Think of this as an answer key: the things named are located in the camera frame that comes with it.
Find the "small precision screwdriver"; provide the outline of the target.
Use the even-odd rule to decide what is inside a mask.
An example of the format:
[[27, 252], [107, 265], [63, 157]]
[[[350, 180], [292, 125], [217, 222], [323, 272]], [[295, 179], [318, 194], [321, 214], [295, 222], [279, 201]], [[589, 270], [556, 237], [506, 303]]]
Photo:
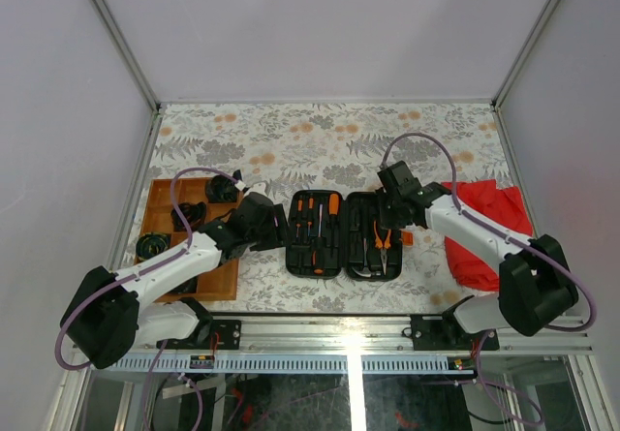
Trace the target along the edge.
[[296, 206], [296, 214], [295, 214], [295, 242], [299, 243], [301, 241], [302, 231], [301, 228], [304, 223], [304, 200], [299, 199], [297, 201]]
[[315, 218], [314, 218], [314, 205], [315, 205], [314, 197], [312, 195], [310, 195], [309, 199], [308, 199], [307, 220], [306, 220], [307, 239], [311, 238], [312, 228], [313, 228], [314, 221], [315, 221]]

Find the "large orange screwdriver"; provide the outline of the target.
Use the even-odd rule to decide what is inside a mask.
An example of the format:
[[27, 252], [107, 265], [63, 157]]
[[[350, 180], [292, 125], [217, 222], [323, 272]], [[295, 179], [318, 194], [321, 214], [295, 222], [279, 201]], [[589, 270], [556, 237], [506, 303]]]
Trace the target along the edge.
[[337, 260], [338, 251], [338, 214], [340, 207], [340, 196], [332, 193], [328, 200], [328, 224], [330, 229], [329, 258]]

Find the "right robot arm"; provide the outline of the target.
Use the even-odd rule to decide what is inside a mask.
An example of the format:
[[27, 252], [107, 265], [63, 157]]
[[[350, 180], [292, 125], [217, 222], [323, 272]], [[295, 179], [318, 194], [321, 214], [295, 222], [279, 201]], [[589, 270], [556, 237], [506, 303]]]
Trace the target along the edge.
[[482, 260], [499, 279], [496, 294], [470, 297], [442, 323], [444, 341], [463, 348], [482, 331], [510, 327], [531, 337], [578, 302], [561, 245], [500, 226], [436, 182], [423, 185], [400, 161], [378, 172], [380, 226], [435, 231]]

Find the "black orange handle screwdriver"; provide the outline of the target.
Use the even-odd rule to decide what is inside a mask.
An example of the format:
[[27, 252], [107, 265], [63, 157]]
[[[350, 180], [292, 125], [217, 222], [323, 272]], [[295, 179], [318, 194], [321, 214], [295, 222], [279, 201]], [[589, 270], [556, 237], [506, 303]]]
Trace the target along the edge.
[[319, 204], [318, 232], [314, 242], [314, 250], [312, 254], [313, 271], [315, 275], [324, 274], [324, 257], [323, 257], [323, 211], [324, 205]]

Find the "black plastic tool case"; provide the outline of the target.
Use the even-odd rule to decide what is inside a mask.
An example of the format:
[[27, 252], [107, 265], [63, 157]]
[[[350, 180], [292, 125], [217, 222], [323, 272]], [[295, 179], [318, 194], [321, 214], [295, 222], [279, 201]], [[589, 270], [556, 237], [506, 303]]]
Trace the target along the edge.
[[[329, 258], [329, 240], [330, 229], [328, 224], [328, 200], [332, 193], [340, 196], [340, 207], [338, 214], [338, 251], [337, 260], [332, 261]], [[307, 207], [309, 196], [312, 195], [315, 200], [314, 205], [314, 225], [312, 235], [307, 239]], [[304, 200], [304, 223], [301, 228], [302, 235], [299, 243], [295, 242], [295, 214], [297, 201]], [[314, 242], [318, 232], [319, 204], [324, 205], [323, 211], [323, 257], [324, 257], [324, 274], [315, 275], [312, 264], [312, 254], [314, 250]], [[332, 279], [344, 272], [350, 279], [355, 281], [369, 282], [387, 282], [398, 278], [403, 269], [403, 250], [406, 246], [413, 244], [413, 236], [405, 231], [392, 230], [391, 248], [387, 251], [387, 275], [379, 278], [357, 278], [350, 268], [350, 250], [352, 249], [351, 235], [355, 230], [352, 220], [356, 218], [356, 210], [361, 206], [368, 209], [369, 221], [371, 222], [371, 230], [373, 230], [373, 221], [379, 221], [379, 205], [377, 195], [369, 192], [353, 192], [344, 197], [336, 191], [329, 190], [302, 190], [294, 193], [289, 214], [289, 225], [292, 233], [291, 243], [286, 249], [285, 263], [287, 270], [297, 277]]]

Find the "red cloth bag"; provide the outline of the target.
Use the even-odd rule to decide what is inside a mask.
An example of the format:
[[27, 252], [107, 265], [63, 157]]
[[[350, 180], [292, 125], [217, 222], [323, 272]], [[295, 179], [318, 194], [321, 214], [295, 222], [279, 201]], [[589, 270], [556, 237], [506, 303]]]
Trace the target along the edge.
[[528, 245], [533, 228], [520, 190], [494, 180], [446, 182], [448, 194], [433, 202], [432, 230], [445, 236], [449, 270], [462, 286], [497, 292], [500, 265]]

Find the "aluminium front rail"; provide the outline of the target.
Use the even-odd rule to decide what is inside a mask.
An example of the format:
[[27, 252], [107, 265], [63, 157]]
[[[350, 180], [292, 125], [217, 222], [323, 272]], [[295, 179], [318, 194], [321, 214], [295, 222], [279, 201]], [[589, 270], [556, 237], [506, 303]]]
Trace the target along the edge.
[[479, 354], [590, 354], [586, 333], [543, 330], [523, 337], [510, 328], [465, 334], [440, 316], [215, 316], [178, 340], [148, 331], [145, 341], [100, 364], [108, 371], [184, 373], [345, 373], [355, 362], [368, 374], [476, 374]]

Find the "dark patterned rolled cloth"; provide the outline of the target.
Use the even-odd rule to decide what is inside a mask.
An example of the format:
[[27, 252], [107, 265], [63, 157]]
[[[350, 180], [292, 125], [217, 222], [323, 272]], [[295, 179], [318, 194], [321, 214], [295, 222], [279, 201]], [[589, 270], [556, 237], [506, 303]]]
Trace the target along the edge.
[[211, 203], [234, 203], [238, 196], [234, 181], [221, 174], [214, 176], [205, 184], [204, 193]]

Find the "claw hammer black handle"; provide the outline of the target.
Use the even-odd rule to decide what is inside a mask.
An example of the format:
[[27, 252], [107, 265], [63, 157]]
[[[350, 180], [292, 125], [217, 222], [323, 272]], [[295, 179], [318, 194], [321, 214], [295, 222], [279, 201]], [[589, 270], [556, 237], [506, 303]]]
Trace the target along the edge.
[[374, 232], [371, 230], [369, 213], [365, 206], [356, 210], [352, 225], [355, 225], [356, 229], [351, 235], [350, 268], [357, 278], [377, 279], [383, 275], [383, 267], [380, 258], [374, 254]]

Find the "orange long-nose pliers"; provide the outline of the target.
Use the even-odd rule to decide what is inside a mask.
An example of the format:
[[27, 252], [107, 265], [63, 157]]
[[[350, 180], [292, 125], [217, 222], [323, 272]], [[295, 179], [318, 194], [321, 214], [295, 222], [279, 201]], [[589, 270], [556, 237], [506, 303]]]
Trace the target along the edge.
[[383, 228], [378, 220], [373, 221], [374, 247], [379, 251], [382, 273], [387, 275], [388, 250], [391, 248], [392, 230]]

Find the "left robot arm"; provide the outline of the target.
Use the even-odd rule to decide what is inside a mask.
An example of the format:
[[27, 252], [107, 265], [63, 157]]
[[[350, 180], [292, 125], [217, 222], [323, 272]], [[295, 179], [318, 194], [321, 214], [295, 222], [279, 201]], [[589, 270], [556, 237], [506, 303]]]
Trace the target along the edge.
[[97, 369], [144, 345], [210, 348], [213, 318], [195, 298], [167, 303], [159, 298], [247, 251], [281, 248], [289, 241], [284, 207], [251, 192], [227, 219], [202, 225], [146, 262], [115, 272], [102, 266], [90, 270], [61, 318], [55, 346], [71, 339]]

